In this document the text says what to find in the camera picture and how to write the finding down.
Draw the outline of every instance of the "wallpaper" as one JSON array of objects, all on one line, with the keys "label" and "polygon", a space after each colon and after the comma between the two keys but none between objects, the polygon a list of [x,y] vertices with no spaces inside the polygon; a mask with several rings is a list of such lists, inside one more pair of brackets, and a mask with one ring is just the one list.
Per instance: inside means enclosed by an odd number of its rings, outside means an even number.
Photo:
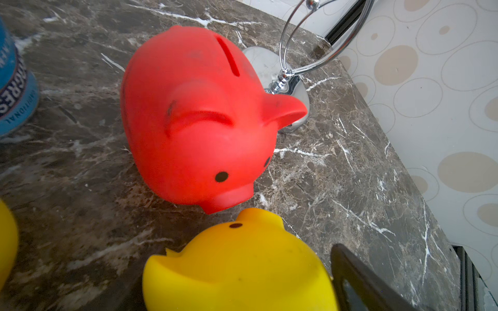
[{"label": "wallpaper", "polygon": [[498,0],[380,0],[340,60],[497,298]]}]

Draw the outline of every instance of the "pig ear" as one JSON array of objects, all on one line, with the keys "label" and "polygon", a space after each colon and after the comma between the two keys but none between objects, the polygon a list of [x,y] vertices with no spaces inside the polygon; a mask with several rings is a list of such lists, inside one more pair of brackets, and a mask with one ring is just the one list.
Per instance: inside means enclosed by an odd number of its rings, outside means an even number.
[{"label": "pig ear", "polygon": [[266,94],[262,107],[263,124],[277,122],[278,129],[292,124],[308,113],[306,106],[289,95]]},{"label": "pig ear", "polygon": [[166,132],[179,131],[201,121],[234,125],[233,113],[223,96],[213,88],[190,83],[186,88],[176,90],[166,112]]}]

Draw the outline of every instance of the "black dot eye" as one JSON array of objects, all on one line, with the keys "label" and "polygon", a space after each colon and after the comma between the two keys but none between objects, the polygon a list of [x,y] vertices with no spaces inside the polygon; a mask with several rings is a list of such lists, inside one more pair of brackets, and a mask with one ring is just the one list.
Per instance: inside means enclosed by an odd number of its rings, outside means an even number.
[{"label": "black dot eye", "polygon": [[224,182],[228,178],[228,173],[227,172],[219,172],[216,174],[215,180],[219,183]]}]

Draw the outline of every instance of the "marble countertop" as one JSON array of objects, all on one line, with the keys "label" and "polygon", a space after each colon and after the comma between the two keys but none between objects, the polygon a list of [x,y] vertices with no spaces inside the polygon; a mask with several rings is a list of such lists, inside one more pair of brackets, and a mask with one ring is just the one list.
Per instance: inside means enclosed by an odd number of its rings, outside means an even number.
[{"label": "marble countertop", "polygon": [[[233,0],[3,0],[0,14],[41,89],[34,117],[0,140],[0,197],[20,230],[2,310],[115,307],[109,290],[130,289],[149,254],[179,251],[247,207],[282,216],[328,268],[331,246],[343,243],[420,310],[459,310],[459,261],[337,60],[303,77],[310,118],[278,136],[248,202],[206,215],[143,183],[119,106],[133,52],[176,24],[276,51],[283,21]],[[289,63],[328,48],[299,31]]]}]

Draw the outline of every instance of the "pig snout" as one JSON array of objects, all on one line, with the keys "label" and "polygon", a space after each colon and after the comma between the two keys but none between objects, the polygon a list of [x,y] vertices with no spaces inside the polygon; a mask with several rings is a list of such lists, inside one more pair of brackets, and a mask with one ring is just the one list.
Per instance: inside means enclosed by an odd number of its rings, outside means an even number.
[{"label": "pig snout", "polygon": [[245,202],[252,198],[253,195],[254,186],[253,184],[248,184],[240,188],[224,192],[208,201],[200,203],[199,205],[206,214],[212,214]]}]

